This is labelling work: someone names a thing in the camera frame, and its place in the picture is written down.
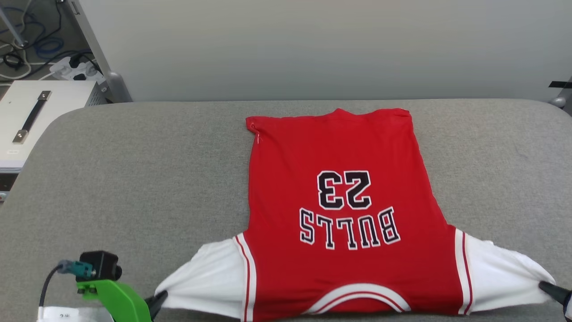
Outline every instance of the red basketball jersey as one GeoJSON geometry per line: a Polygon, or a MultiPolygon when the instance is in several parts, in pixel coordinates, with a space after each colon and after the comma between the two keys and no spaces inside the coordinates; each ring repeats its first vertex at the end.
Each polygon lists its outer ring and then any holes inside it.
{"type": "Polygon", "coordinates": [[[409,112],[255,116],[247,127],[243,320],[470,312],[465,234],[433,197],[409,112]]]}

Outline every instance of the white t-shirt sleeve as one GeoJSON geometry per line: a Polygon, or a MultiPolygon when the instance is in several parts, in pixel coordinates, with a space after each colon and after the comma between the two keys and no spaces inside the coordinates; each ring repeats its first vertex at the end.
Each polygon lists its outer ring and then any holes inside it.
{"type": "Polygon", "coordinates": [[[164,308],[180,308],[239,319],[243,310],[244,264],[232,239],[203,245],[165,279],[155,294],[169,293],[164,308]]]}
{"type": "Polygon", "coordinates": [[[467,235],[467,261],[472,283],[472,311],[543,303],[550,299],[540,281],[556,284],[550,274],[528,256],[467,235]]]}

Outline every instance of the white wall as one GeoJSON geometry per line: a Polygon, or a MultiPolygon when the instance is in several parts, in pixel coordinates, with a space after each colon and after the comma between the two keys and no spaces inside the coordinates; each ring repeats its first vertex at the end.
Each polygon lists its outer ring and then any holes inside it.
{"type": "Polygon", "coordinates": [[[81,0],[81,6],[135,101],[547,101],[561,90],[548,88],[550,82],[572,75],[570,0],[81,0]]]}

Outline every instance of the white label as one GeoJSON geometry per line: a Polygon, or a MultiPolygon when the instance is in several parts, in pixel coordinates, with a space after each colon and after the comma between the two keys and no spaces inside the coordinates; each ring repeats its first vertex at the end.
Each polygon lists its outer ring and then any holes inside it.
{"type": "Polygon", "coordinates": [[[43,318],[54,321],[76,320],[80,315],[80,310],[76,308],[46,307],[43,311],[43,318]]]}

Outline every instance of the white equipment box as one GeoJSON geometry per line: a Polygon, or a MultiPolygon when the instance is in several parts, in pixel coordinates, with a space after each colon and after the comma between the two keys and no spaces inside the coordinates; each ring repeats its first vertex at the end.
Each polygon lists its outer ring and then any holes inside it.
{"type": "Polygon", "coordinates": [[[14,81],[0,101],[0,202],[50,123],[100,104],[105,99],[95,81],[14,81]]]}

